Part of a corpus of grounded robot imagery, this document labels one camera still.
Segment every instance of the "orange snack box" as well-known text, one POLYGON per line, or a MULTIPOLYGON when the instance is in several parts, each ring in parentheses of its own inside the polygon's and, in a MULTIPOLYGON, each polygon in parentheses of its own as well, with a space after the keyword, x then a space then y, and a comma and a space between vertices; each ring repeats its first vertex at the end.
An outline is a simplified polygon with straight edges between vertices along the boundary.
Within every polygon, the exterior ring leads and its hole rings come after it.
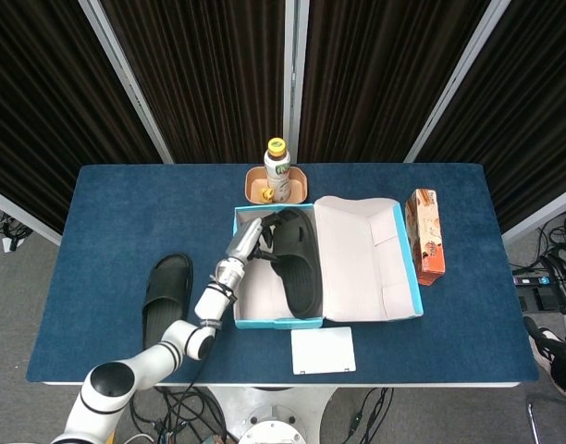
POLYGON ((406 201, 406 232, 419 284, 431 285, 446 272, 437 193, 417 188, 406 201))

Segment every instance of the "table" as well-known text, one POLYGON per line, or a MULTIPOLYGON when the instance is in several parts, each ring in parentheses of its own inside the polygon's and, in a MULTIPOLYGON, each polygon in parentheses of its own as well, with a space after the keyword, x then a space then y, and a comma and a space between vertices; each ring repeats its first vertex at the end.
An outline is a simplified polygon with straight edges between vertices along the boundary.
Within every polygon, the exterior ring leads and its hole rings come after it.
MULTIPOLYGON (((192 306, 245 205, 250 165, 85 166, 27 373, 79 384, 94 366, 142 347, 142 302, 152 266, 169 253, 194 262, 192 306)), ((537 379, 481 166, 309 164, 309 202, 324 195, 389 197, 437 190, 447 272, 422 287, 424 316, 351 324, 357 371, 295 376, 288 331, 238 330, 224 317, 199 377, 212 386, 512 386, 537 379)), ((189 319, 194 322, 192 306, 189 319)), ((326 322, 326 326, 336 324, 326 322)), ((186 362, 167 382, 190 382, 186 362)))

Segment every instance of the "black slipper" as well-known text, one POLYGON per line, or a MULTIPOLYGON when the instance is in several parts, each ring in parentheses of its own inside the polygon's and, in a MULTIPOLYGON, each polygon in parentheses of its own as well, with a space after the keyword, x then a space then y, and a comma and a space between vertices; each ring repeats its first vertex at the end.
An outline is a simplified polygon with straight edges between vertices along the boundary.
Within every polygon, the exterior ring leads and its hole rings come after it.
POLYGON ((283 280, 291 313, 299 318, 318 317, 322 307, 322 273, 314 228, 309 217, 296 208, 278 213, 273 230, 273 270, 283 280))
POLYGON ((183 253, 161 259, 150 272, 143 303, 143 349, 157 344, 174 321, 186 319, 192 290, 192 260, 183 253))

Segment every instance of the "gray carpet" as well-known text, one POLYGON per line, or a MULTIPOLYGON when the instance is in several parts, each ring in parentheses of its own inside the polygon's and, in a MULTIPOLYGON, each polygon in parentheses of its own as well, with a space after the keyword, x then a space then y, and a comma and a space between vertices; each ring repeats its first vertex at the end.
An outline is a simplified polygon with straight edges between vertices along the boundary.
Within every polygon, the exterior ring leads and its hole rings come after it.
MULTIPOLYGON (((0 237, 0 443, 50 442, 63 429, 79 390, 29 384, 24 378, 56 253, 57 248, 38 235, 30 236, 15 253, 3 253, 0 237)), ((515 257, 526 260, 527 254, 515 257)), ((540 314, 535 319, 561 333, 558 315, 540 314)), ((365 392, 337 390, 321 424, 323 443, 340 444, 345 439, 365 392)), ((525 397, 531 393, 560 398, 544 372, 537 383, 509 389, 396 389, 392 409, 375 442, 531 443, 525 417, 525 397)), ((152 390, 137 402, 141 413, 161 415, 161 400, 152 390)), ((544 443, 566 442, 566 407, 539 402, 535 414, 544 443)), ((123 416, 116 442, 134 433, 129 417, 123 416)), ((191 435, 183 437, 182 442, 196 442, 191 435)), ((358 443, 360 437, 358 432, 350 442, 358 443)))

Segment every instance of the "black curtain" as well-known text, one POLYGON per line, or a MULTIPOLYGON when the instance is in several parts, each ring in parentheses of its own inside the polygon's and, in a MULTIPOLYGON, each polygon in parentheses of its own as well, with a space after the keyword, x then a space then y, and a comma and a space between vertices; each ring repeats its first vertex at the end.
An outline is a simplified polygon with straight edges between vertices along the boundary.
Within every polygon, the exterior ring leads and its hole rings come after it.
POLYGON ((80 167, 160 162, 77 1, 0 1, 0 193, 63 231, 80 167))
POLYGON ((282 131, 285 1, 103 4, 175 160, 260 162, 282 131))
POLYGON ((418 162, 475 162, 503 231, 566 191, 566 1, 511 2, 418 162))
POLYGON ((401 162, 488 0, 311 0, 302 162, 401 162))

